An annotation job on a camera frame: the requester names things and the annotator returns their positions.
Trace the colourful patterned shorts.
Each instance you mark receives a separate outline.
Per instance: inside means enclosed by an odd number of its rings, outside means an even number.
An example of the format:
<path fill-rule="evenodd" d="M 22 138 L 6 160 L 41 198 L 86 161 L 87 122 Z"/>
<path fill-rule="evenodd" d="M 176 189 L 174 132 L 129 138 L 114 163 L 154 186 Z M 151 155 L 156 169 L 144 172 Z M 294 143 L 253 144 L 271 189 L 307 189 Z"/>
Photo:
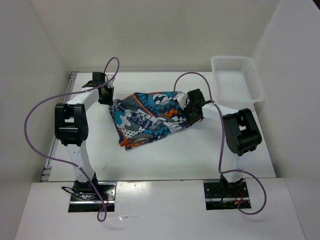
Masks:
<path fill-rule="evenodd" d="M 115 99 L 108 107 L 119 137 L 119 145 L 127 151 L 161 140 L 183 131 L 201 120 L 187 119 L 178 102 L 179 92 L 135 92 Z"/>

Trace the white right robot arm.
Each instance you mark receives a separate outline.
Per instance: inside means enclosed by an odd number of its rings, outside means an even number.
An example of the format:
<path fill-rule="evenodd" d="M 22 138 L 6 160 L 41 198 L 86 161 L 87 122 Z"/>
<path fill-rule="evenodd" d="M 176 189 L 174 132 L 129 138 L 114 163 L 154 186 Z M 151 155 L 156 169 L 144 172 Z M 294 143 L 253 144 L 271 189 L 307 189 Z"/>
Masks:
<path fill-rule="evenodd" d="M 219 184 L 219 191 L 225 197 L 232 196 L 237 191 L 236 183 L 243 178 L 244 154 L 255 151 L 262 142 L 252 111 L 248 108 L 232 109 L 205 100 L 200 89 L 180 93 L 176 100 L 189 122 L 209 119 L 221 124 L 218 172 L 222 182 Z"/>

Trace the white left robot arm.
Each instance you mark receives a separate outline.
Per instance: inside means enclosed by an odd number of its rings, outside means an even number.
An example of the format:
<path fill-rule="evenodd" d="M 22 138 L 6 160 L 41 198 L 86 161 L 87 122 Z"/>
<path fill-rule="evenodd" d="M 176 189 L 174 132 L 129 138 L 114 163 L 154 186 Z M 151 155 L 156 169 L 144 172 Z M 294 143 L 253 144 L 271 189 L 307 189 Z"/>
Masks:
<path fill-rule="evenodd" d="M 54 133 L 66 148 L 75 173 L 75 183 L 84 185 L 82 194 L 89 200 L 100 194 L 97 176 L 93 170 L 86 140 L 89 136 L 87 110 L 94 104 L 113 103 L 115 75 L 93 72 L 92 80 L 66 103 L 58 103 L 54 110 Z"/>

